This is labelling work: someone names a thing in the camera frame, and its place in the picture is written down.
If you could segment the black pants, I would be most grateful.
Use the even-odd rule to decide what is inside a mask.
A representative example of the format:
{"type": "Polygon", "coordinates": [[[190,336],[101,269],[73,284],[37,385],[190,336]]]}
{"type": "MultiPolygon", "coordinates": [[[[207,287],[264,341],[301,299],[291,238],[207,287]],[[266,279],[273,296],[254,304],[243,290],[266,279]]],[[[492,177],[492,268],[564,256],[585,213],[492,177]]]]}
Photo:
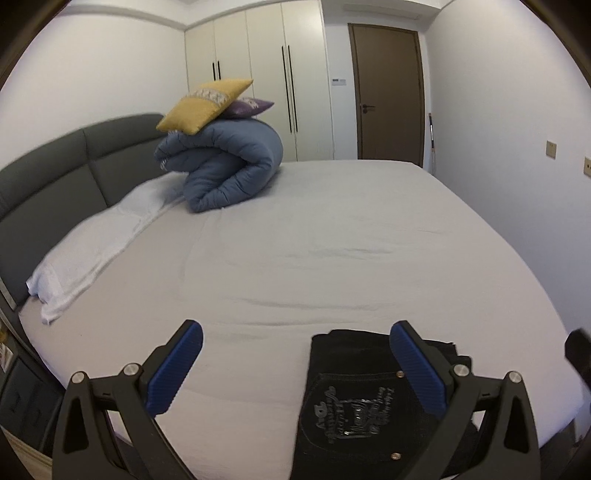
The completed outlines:
{"type": "Polygon", "coordinates": [[[407,372],[387,334],[315,335],[291,478],[402,478],[436,432],[452,387],[407,372]]]}

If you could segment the grey padded headboard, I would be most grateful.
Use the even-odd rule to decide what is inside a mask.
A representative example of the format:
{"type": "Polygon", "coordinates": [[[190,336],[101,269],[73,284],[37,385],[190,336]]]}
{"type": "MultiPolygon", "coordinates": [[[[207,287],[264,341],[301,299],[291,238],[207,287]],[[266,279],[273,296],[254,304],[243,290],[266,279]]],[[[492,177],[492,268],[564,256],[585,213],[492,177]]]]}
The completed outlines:
{"type": "Polygon", "coordinates": [[[160,176],[160,119],[145,113],[86,126],[2,169],[1,294],[10,309],[27,300],[27,279],[76,225],[160,176]]]}

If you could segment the blue rolled duvet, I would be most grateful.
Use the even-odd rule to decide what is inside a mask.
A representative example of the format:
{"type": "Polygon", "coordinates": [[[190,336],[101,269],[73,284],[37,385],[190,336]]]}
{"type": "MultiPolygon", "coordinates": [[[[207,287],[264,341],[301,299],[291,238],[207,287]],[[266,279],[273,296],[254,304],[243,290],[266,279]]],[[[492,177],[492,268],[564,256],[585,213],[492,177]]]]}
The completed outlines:
{"type": "Polygon", "coordinates": [[[283,143],[262,121],[215,120],[194,135],[167,134],[154,157],[162,170],[186,175],[183,197],[204,213],[259,194],[283,161],[283,143]]]}

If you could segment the brown wooden door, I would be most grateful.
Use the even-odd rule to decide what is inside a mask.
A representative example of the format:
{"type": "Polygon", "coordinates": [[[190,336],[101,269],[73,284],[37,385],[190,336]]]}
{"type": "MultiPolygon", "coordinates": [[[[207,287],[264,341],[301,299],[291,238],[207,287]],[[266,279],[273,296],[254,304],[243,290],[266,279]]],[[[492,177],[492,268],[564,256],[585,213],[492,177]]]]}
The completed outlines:
{"type": "Polygon", "coordinates": [[[349,24],[358,157],[424,164],[425,88],[419,34],[349,24]]]}

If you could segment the yellow cushion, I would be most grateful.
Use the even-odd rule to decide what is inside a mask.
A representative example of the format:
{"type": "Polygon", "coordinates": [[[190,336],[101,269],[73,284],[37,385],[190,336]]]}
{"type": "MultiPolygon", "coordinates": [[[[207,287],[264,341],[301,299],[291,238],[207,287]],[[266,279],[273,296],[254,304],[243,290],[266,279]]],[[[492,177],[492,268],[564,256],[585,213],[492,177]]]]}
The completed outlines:
{"type": "Polygon", "coordinates": [[[163,133],[197,134],[252,86],[252,83],[253,80],[247,78],[223,79],[198,85],[176,103],[159,121],[156,129],[163,133]]]}

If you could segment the purple cushion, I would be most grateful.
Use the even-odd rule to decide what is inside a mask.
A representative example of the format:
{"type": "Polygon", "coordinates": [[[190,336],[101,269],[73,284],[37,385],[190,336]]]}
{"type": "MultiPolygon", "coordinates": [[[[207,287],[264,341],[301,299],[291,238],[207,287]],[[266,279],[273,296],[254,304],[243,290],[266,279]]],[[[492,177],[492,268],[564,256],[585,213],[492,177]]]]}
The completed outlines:
{"type": "Polygon", "coordinates": [[[223,119],[248,119],[263,112],[266,112],[273,107],[273,101],[257,99],[252,97],[242,97],[231,102],[221,114],[223,119]]]}

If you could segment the cream wardrobe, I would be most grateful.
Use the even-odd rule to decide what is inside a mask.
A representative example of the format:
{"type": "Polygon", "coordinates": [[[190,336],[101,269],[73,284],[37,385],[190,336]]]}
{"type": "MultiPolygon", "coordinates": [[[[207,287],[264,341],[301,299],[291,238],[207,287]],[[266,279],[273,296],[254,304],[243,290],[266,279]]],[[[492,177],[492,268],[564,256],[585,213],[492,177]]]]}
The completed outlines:
{"type": "Polygon", "coordinates": [[[283,141],[283,160],[334,158],[322,6],[287,1],[256,6],[184,32],[190,90],[213,80],[252,79],[243,94],[274,103],[257,118],[283,141]]]}

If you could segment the beige wall socket near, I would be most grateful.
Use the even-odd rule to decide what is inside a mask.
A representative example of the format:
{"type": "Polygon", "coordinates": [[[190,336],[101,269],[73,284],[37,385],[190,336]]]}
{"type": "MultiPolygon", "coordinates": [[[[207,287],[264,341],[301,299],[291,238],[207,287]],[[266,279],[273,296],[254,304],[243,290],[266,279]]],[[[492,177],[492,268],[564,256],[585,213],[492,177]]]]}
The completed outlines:
{"type": "Polygon", "coordinates": [[[587,176],[587,177],[591,177],[591,159],[585,157],[584,160],[584,170],[583,173],[587,176]]]}

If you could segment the beige wall socket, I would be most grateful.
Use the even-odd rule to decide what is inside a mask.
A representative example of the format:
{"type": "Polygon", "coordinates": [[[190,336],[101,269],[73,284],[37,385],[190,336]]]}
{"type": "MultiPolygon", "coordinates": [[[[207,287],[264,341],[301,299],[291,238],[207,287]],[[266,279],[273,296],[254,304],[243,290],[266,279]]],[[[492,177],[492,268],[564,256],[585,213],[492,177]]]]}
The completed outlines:
{"type": "Polygon", "coordinates": [[[583,173],[587,176],[587,177],[591,177],[591,159],[585,157],[584,160],[584,170],[583,173]]]}
{"type": "Polygon", "coordinates": [[[557,155],[557,145],[551,141],[546,142],[546,155],[549,158],[555,159],[557,155]]]}

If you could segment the beige wall socket far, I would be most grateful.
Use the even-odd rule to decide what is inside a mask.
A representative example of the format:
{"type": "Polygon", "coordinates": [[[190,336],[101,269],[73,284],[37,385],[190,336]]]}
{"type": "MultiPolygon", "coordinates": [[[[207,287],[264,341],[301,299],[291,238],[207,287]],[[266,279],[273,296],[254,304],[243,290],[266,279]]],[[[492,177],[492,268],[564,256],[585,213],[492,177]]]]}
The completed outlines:
{"type": "Polygon", "coordinates": [[[557,155],[557,145],[551,141],[546,142],[546,155],[549,158],[555,159],[557,155]]]}

